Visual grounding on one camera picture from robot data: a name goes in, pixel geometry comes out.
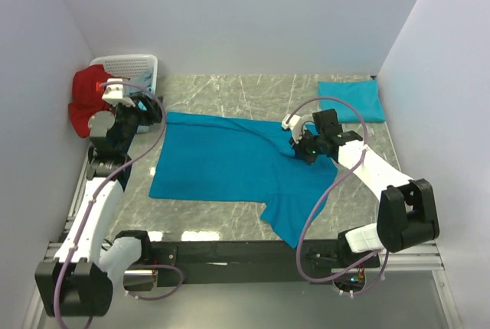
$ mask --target red garment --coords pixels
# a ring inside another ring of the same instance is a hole
[[[89,119],[96,112],[110,110],[102,99],[100,84],[114,78],[104,71],[103,65],[92,65],[81,70],[73,77],[73,102],[68,105],[71,125],[81,138],[90,134]]]

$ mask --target marble tabletop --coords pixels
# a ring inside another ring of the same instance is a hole
[[[319,75],[186,75],[161,78],[157,94],[164,97],[168,111],[202,113],[245,119],[281,121],[286,113],[316,96],[319,80],[368,80],[366,76]],[[319,104],[310,104],[299,114],[311,113]],[[362,134],[359,124],[345,130]],[[398,168],[386,123],[368,124],[369,145]],[[134,158],[154,141],[157,132],[135,137],[129,154]],[[146,157],[132,166],[123,199],[109,226],[113,239],[120,230],[147,230],[163,233],[166,240],[262,240],[278,239],[260,219],[264,205],[244,202],[152,199],[148,196],[155,166],[162,150],[160,141]],[[339,166],[338,177],[345,172]],[[306,235],[310,239],[336,238],[338,232],[376,220],[376,197],[355,176],[332,192],[325,209]]]

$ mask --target white laundry basket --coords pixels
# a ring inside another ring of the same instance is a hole
[[[134,79],[139,77],[148,69],[153,69],[152,89],[156,91],[156,75],[158,69],[158,59],[153,55],[112,55],[97,57],[90,62],[90,65],[102,64],[104,70],[117,77]],[[148,126],[138,127],[138,132],[147,132]]]

